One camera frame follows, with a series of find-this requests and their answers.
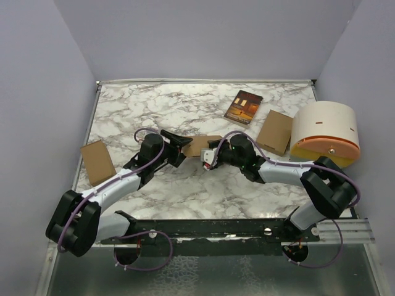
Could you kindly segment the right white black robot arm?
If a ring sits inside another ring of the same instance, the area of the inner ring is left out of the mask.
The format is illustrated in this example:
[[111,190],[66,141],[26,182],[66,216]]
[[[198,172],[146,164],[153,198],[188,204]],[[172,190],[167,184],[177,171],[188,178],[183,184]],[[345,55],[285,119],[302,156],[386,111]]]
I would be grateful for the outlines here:
[[201,161],[206,170],[220,165],[237,167],[253,183],[282,183],[304,188],[309,201],[295,209],[283,226],[283,233],[290,241],[298,241],[315,223],[339,218],[360,198],[355,182],[330,158],[306,162],[272,160],[241,131],[209,142],[209,146],[201,150]]

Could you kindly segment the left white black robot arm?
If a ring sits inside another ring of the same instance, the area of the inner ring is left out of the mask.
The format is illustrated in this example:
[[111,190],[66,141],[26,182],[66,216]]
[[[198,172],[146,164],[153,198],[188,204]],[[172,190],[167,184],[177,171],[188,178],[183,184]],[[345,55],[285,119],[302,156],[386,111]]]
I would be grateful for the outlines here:
[[46,237],[60,253],[84,255],[95,243],[102,213],[122,197],[147,185],[155,172],[171,165],[179,167],[186,158],[182,149],[191,137],[164,129],[146,128],[147,135],[137,152],[113,177],[81,193],[69,190],[59,203],[46,228]]

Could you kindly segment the folded brown cardboard box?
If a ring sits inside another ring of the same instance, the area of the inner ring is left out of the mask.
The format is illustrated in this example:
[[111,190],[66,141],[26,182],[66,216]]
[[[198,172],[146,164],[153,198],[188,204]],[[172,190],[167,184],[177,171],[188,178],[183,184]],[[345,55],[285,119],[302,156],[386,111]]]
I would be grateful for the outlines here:
[[293,118],[270,110],[256,139],[258,146],[284,156],[291,139]]

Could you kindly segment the dark orange paperback book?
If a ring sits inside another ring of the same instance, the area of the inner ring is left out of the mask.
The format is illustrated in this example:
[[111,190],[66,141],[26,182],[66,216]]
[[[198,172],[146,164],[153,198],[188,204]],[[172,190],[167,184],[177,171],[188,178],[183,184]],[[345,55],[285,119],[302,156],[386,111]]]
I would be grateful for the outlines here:
[[239,90],[225,112],[224,119],[247,128],[250,126],[262,101],[262,96]]

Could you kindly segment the small cardboard piece left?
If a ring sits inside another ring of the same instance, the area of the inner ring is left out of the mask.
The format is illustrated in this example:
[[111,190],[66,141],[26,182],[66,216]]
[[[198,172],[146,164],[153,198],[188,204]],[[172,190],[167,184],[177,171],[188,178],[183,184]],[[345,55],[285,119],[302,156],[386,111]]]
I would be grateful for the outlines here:
[[97,186],[115,176],[116,170],[109,151],[101,140],[83,146],[80,152],[91,186]]

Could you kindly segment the white orange tape dispenser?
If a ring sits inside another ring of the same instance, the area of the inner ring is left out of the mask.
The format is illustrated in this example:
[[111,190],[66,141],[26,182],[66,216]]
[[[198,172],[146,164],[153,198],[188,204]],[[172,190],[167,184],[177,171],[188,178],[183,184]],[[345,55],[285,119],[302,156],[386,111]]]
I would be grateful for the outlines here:
[[347,105],[318,101],[301,108],[293,118],[290,156],[293,159],[332,159],[344,168],[360,158],[356,115]]

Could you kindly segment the black mounting rail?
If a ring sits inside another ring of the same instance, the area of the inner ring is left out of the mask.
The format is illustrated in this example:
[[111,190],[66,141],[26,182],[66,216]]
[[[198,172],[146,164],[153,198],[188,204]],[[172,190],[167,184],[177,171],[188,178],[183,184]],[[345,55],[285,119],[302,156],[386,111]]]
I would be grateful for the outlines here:
[[130,222],[127,238],[117,235],[102,240],[128,249],[141,246],[141,254],[174,256],[280,256],[283,243],[319,241],[316,224],[300,231],[286,218],[142,220],[125,215]]

